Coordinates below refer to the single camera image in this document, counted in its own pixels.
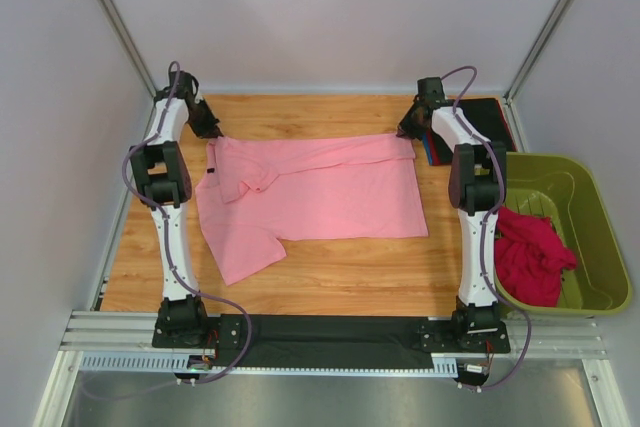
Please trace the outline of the pink t-shirt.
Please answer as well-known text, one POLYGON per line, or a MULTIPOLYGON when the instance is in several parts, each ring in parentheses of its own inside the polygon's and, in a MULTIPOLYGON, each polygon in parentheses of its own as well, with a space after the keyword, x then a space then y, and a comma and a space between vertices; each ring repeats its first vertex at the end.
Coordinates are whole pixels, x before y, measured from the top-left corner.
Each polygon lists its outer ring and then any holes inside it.
POLYGON ((284 241, 428 236, 409 140, 393 133, 206 146, 201 231, 232 285, 284 259, 284 241))

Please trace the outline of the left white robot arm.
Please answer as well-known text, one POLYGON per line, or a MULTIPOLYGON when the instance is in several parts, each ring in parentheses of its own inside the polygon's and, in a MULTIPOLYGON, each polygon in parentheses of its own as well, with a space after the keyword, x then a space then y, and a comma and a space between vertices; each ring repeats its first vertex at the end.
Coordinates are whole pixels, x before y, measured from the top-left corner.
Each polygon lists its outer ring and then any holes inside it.
POLYGON ((122 176, 127 189, 149 209, 161 251, 163 290, 152 345, 198 348, 205 344, 210 327, 188 246, 193 186, 180 139, 185 126, 200 139, 223 133, 192 74, 173 61, 168 80, 154 97, 150 135, 129 148, 122 176))

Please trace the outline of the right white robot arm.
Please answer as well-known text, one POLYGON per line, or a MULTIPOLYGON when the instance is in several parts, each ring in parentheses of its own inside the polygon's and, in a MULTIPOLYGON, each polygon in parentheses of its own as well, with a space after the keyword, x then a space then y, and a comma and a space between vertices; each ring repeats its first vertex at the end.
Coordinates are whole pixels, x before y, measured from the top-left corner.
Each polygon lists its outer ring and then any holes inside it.
POLYGON ((435 133, 452 151, 448 196, 461 226, 462 277, 451 323, 454 337, 467 341, 485 339, 501 328, 494 234, 506 197, 506 149, 473 127, 458 104, 446 97, 441 78, 418 80, 397 135, 419 139, 435 133))

